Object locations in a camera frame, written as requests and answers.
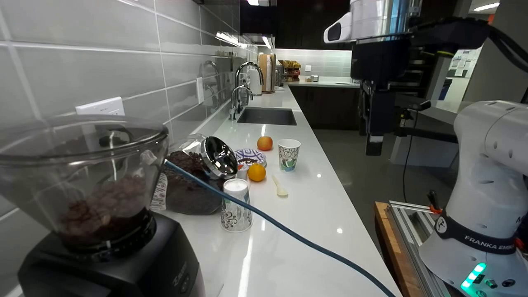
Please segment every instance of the dark cabinet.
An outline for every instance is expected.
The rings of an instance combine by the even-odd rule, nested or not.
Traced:
[[[349,49],[349,44],[324,44],[323,31],[349,10],[349,0],[278,0],[277,48]]]
[[[295,86],[290,89],[313,128],[357,128],[357,89]]]
[[[277,34],[277,6],[240,5],[240,33]]]

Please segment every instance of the orange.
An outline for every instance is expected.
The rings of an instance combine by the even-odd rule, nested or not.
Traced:
[[[265,168],[262,166],[262,163],[252,163],[247,168],[247,178],[255,183],[260,183],[262,180],[265,180]]]
[[[270,137],[258,137],[257,140],[257,148],[262,152],[272,150],[273,148],[273,138]]]

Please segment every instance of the ceiling light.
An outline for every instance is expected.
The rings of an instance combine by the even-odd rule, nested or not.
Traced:
[[[217,31],[216,33],[216,39],[224,41],[224,43],[232,44],[232,46],[247,48],[247,44],[244,41],[240,41],[239,36],[234,36],[234,34],[229,34],[229,33]]]
[[[272,49],[268,38],[267,38],[267,36],[262,36],[262,39],[263,39],[263,44],[265,44],[268,49]]]
[[[498,5],[499,5],[498,1],[493,1],[493,3],[488,3],[488,5],[475,6],[473,11],[493,10],[493,8],[496,8]]]

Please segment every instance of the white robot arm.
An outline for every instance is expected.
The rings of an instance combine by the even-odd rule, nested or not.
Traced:
[[[526,260],[514,232],[528,211],[528,107],[475,102],[455,119],[458,178],[422,262],[466,295],[526,295]]]

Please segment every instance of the small cup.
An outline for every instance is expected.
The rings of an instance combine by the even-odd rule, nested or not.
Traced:
[[[224,193],[249,203],[249,181],[242,178],[230,178],[224,181]],[[250,226],[250,211],[232,201],[222,199],[219,214],[221,224],[227,231],[242,231]]]
[[[291,171],[296,165],[300,142],[295,138],[278,140],[278,165],[285,171]]]

